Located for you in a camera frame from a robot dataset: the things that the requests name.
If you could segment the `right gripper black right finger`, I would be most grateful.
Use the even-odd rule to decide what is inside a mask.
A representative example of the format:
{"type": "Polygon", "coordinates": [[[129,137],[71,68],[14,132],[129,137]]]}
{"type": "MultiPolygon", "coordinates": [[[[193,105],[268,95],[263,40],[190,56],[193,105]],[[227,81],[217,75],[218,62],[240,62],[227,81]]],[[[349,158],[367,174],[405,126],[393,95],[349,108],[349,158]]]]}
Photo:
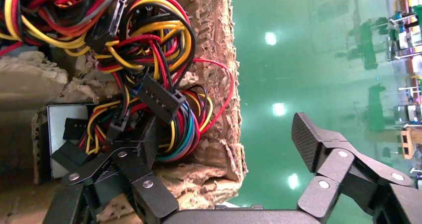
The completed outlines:
{"type": "Polygon", "coordinates": [[[375,224],[419,224],[422,192],[401,171],[360,153],[339,132],[317,127],[298,112],[291,137],[314,178],[298,200],[300,211],[328,221],[341,195],[351,198],[375,224]]]}

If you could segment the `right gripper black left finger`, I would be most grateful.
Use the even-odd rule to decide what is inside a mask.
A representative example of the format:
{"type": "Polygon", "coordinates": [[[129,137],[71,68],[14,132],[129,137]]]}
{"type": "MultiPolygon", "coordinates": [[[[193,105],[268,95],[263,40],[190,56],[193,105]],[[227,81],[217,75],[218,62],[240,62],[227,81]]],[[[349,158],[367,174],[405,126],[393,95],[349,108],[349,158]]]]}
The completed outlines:
{"type": "Polygon", "coordinates": [[[130,138],[72,169],[61,180],[43,220],[45,224],[98,224],[98,215],[124,194],[145,224],[162,224],[179,209],[176,198],[153,174],[160,133],[155,116],[146,116],[130,138]]]}

